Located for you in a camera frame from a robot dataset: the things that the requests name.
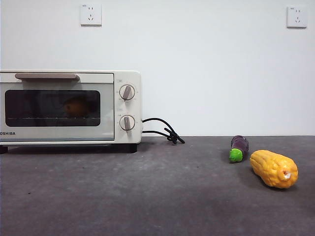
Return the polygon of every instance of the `black power cord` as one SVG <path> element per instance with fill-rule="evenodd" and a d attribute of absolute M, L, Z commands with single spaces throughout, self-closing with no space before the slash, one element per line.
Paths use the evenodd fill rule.
<path fill-rule="evenodd" d="M 181 137 L 179 137 L 179 135 L 174 131 L 174 129 L 169 125 L 169 123 L 167 123 L 166 121 L 164 121 L 160 118 L 149 118 L 149 119 L 143 120 L 142 122 L 144 123 L 144 122 L 151 121 L 151 120 L 158 120 L 158 121 L 161 121 L 164 124 L 166 124 L 170 128 L 170 130 L 168 128 L 164 128 L 164 130 L 167 131 L 169 133 L 169 135 L 155 131 L 155 130 L 145 130 L 145 131 L 142 131 L 142 133 L 155 133 L 155 134 L 163 135 L 167 138 L 168 141 L 172 141 L 173 144 L 177 144 L 177 140 L 179 140 L 182 144 L 185 143 L 185 141 Z"/>

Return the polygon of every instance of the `toy vegetable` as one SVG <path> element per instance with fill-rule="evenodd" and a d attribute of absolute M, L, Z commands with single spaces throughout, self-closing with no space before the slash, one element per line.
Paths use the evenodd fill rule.
<path fill-rule="evenodd" d="M 85 117 L 89 113 L 89 106 L 86 97 L 73 97 L 63 104 L 65 112 L 70 117 Z"/>
<path fill-rule="evenodd" d="M 240 162 L 248 152 L 249 144 L 245 137 L 241 135 L 234 136 L 231 141 L 230 161 Z"/>
<path fill-rule="evenodd" d="M 256 175 L 271 187 L 289 188 L 298 179 L 298 169 L 288 157 L 267 150 L 255 151 L 250 158 Z"/>

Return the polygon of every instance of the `toaster oven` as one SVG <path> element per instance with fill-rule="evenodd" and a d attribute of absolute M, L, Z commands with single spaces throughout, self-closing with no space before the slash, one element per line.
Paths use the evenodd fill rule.
<path fill-rule="evenodd" d="M 0 148 L 141 141 L 135 71 L 1 71 Z"/>

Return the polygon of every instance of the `food inside oven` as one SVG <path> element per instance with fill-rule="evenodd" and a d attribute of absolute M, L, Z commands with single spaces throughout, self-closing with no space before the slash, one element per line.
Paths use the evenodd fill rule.
<path fill-rule="evenodd" d="M 8 90 L 10 127 L 98 126 L 100 93 L 94 90 Z"/>

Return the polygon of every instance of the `electrical outlet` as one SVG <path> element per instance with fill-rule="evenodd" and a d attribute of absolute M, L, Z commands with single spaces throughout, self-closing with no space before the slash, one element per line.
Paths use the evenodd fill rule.
<path fill-rule="evenodd" d="M 82 26 L 101 26 L 102 25 L 102 5 L 101 4 L 81 5 L 81 25 Z"/>
<path fill-rule="evenodd" d="M 307 10 L 305 7 L 290 6 L 287 8 L 288 28 L 306 28 L 307 27 Z"/>

